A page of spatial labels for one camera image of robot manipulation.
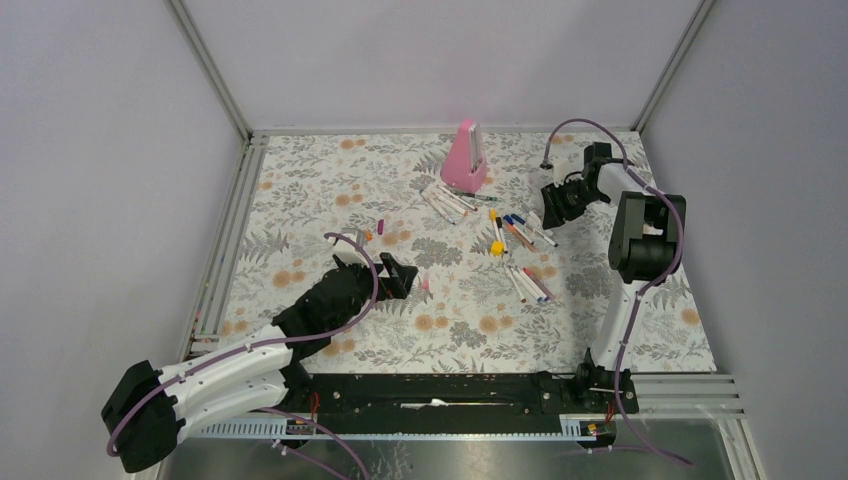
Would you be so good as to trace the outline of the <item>red brown capped marker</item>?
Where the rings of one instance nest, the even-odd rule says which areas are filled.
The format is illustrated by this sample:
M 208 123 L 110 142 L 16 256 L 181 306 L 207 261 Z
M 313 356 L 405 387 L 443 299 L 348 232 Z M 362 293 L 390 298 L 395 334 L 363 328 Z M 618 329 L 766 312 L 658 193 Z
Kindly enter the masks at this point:
M 505 272 L 506 272 L 507 277 L 508 277 L 508 278 L 509 278 L 509 280 L 511 281 L 511 283 L 512 283 L 512 285 L 513 285 L 514 290 L 516 291 L 516 293 L 517 293 L 517 295 L 518 295 L 518 297 L 519 297 L 519 299 L 520 299 L 520 302 L 521 302 L 522 304 L 523 304 L 523 303 L 526 303 L 526 302 L 527 302 L 527 298 L 526 298 L 526 296 L 525 296 L 525 294 L 524 294 L 524 291 L 522 290 L 522 287 L 519 285 L 518 280 L 517 280 L 517 279 L 516 279 L 516 277 L 514 276 L 513 271 L 512 271 L 512 270 L 509 268 L 509 266 L 507 266 L 507 265 L 504 265 L 504 267 L 503 267 L 503 268 L 504 268 L 504 270 L 505 270 Z

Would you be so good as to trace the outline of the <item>dark green marker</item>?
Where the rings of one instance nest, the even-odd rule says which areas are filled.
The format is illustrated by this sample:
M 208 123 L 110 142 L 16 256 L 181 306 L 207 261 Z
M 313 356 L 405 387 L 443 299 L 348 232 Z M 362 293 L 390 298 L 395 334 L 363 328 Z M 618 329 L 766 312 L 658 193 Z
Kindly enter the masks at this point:
M 472 198 L 472 199 L 476 199 L 476 200 L 480 200 L 480 201 L 486 201 L 486 202 L 496 202 L 496 201 L 499 200 L 498 197 L 489 196 L 489 195 L 482 195 L 482 194 L 478 194 L 478 193 L 470 193 L 470 192 L 464 192 L 464 191 L 458 191 L 458 190 L 454 191 L 454 193 L 456 195 L 459 195 L 460 197 L 467 197 L 467 198 Z

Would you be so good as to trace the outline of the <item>purple capped white marker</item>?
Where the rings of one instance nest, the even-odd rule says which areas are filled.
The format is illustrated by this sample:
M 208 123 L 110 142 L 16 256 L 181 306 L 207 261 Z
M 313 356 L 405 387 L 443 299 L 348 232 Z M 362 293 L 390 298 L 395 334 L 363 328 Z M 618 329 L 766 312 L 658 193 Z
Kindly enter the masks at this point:
M 533 297 L 537 302 L 545 302 L 544 295 L 537 290 L 535 285 L 529 280 L 528 277 L 523 273 L 523 269 L 517 268 L 516 273 L 519 276 L 520 280 L 524 283 L 524 285 L 528 288 L 528 290 L 532 293 Z

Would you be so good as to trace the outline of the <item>blue capped white marker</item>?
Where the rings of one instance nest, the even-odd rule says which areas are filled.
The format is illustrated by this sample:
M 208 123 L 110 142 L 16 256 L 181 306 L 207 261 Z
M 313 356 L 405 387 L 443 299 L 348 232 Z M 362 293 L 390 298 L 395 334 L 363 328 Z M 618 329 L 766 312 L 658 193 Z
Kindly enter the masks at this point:
M 451 225 L 456 224 L 456 222 L 450 217 L 450 215 L 447 213 L 447 211 L 438 203 L 438 201 L 432 195 L 425 193 L 423 190 L 419 191 L 419 195 L 431 208 L 433 208 L 436 211 L 436 213 L 442 219 L 444 219 L 446 222 L 448 222 Z

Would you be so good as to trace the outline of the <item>pink translucent marker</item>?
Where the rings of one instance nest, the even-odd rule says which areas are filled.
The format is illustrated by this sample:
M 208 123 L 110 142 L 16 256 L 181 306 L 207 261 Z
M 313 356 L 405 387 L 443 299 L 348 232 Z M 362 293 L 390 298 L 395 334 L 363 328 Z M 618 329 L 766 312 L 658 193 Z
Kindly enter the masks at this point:
M 554 300 L 555 297 L 551 293 L 551 291 L 543 284 L 543 282 L 533 273 L 529 268 L 523 268 L 523 273 L 529 280 L 535 285 L 538 291 L 540 291 L 546 301 Z

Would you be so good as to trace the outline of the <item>magenta capped white marker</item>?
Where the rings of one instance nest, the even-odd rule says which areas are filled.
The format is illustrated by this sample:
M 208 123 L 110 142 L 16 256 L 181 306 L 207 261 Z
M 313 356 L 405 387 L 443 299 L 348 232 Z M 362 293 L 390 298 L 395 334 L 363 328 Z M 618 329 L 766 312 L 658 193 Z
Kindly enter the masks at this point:
M 464 209 L 469 210 L 469 211 L 477 211 L 477 210 L 478 210 L 478 208 L 477 208 L 476 206 L 472 205 L 471 203 L 469 203 L 469 202 L 468 202 L 468 201 L 466 201 L 466 200 L 463 200 L 463 199 L 462 199 L 462 198 L 460 198 L 458 195 L 456 195 L 455 193 L 451 192 L 451 191 L 450 191 L 447 187 L 442 186 L 442 185 L 439 185 L 439 186 L 438 186 L 438 188 L 439 188 L 439 189 L 440 189 L 443 193 L 445 193 L 448 197 L 450 197 L 452 200 L 454 200 L 454 201 L 456 201 L 457 203 L 461 204 L 461 205 L 463 206 L 463 208 L 464 208 Z

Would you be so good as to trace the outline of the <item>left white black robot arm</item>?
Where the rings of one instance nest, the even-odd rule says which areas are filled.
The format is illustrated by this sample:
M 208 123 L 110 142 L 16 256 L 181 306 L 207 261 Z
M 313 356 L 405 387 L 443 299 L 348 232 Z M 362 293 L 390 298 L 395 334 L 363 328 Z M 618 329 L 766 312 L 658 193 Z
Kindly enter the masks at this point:
M 295 364 L 358 324 L 377 303 L 408 297 L 419 274 L 390 253 L 372 258 L 359 230 L 328 232 L 335 268 L 272 320 L 231 344 L 181 363 L 130 367 L 101 410 L 108 456 L 138 473 L 212 424 L 281 405 L 296 411 L 309 401 Z

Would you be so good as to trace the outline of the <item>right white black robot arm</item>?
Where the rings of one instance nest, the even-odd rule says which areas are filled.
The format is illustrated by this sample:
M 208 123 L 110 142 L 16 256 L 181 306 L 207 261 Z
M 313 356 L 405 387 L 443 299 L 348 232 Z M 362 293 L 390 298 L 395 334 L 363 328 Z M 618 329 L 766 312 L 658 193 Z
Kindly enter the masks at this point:
M 641 304 L 680 263 L 686 200 L 657 192 L 601 142 L 585 148 L 581 171 L 559 175 L 541 196 L 546 230 L 579 218 L 594 202 L 617 208 L 607 254 L 617 283 L 600 332 L 568 383 L 577 405 L 597 412 L 626 392 L 628 344 L 641 322 Z

